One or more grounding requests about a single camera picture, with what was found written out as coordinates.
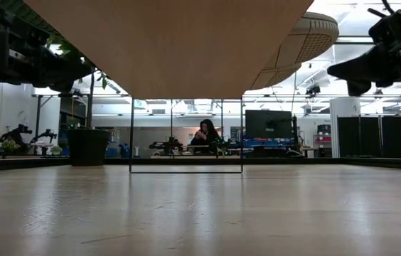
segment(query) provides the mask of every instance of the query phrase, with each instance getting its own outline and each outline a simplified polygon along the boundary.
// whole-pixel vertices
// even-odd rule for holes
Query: white pillar
[[[360,114],[360,98],[338,97],[330,100],[332,157],[340,156],[338,140],[338,117],[357,117]]]

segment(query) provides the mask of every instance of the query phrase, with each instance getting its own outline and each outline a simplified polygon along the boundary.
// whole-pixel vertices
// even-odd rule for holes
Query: wooden table surface
[[[237,171],[239,166],[134,166]],[[0,255],[401,255],[401,170],[0,171]]]
[[[239,99],[313,0],[24,0],[137,99]]]

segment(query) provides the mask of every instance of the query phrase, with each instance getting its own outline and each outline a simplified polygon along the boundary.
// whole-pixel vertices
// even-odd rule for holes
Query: woman
[[[191,140],[191,145],[193,146],[210,146],[215,139],[219,138],[218,132],[215,126],[209,119],[205,119],[200,122],[200,130],[194,134],[193,140]],[[194,152],[208,153],[209,151],[215,152],[215,147],[205,147],[205,148],[195,148]]]

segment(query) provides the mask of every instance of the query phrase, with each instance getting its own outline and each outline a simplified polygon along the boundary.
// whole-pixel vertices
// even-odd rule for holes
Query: black planter
[[[100,166],[104,163],[110,132],[96,129],[68,130],[73,166]]]

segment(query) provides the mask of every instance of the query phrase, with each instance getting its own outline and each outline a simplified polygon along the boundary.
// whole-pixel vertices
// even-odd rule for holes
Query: black monitor
[[[246,110],[246,137],[292,138],[290,111]]]

